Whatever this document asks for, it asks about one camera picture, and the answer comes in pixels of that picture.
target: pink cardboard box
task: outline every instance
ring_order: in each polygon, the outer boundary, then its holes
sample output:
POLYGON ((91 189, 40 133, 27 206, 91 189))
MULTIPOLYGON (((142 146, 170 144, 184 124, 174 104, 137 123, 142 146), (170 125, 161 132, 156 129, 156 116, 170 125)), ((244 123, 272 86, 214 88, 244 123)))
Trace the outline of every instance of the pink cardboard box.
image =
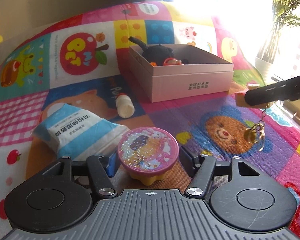
POLYGON ((233 64, 191 45, 165 44, 174 57, 186 58, 188 65, 153 67, 142 56, 139 46, 129 48, 130 70, 151 102, 228 91, 233 64))

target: blue square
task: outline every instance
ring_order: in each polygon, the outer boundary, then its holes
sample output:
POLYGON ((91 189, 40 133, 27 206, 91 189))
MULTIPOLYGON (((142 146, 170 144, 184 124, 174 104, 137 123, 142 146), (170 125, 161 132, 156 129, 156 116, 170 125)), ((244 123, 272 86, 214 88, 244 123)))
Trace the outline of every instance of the blue square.
POLYGON ((148 44, 174 44, 172 22, 145 20, 145 24, 148 44))

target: red apple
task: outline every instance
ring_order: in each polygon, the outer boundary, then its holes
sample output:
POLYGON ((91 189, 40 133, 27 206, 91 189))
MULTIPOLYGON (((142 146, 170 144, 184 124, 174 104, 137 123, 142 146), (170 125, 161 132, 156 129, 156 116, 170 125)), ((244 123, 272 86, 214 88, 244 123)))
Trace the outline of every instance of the red apple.
POLYGON ((70 75, 87 74, 97 68, 96 39, 89 33, 75 33, 68 37, 60 49, 60 64, 70 75))
POLYGON ((16 161, 20 160, 20 155, 18 150, 12 150, 7 157, 7 164, 14 164, 16 161))
POLYGON ((6 212, 4 211, 4 199, 0 201, 0 217, 2 219, 7 219, 6 212))

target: black cat toy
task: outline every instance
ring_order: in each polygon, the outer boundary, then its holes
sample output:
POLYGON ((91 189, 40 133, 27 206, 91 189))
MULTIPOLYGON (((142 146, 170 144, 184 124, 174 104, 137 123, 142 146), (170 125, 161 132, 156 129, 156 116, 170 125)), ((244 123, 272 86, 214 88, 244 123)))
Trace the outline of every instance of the black cat toy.
POLYGON ((172 49, 161 44, 147 46, 143 41, 134 37, 130 37, 129 41, 139 45, 143 50, 142 56, 150 63, 155 62, 157 66, 162 66, 167 58, 173 58, 172 49))

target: glitter lid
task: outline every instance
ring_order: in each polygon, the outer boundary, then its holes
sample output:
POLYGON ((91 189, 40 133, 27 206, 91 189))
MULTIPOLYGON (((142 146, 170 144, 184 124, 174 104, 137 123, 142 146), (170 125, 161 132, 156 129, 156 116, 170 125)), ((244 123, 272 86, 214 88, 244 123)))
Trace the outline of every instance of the glitter lid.
POLYGON ((165 130, 141 127, 122 136, 118 155, 127 171, 152 177, 173 167, 179 155, 179 146, 176 139, 165 130))

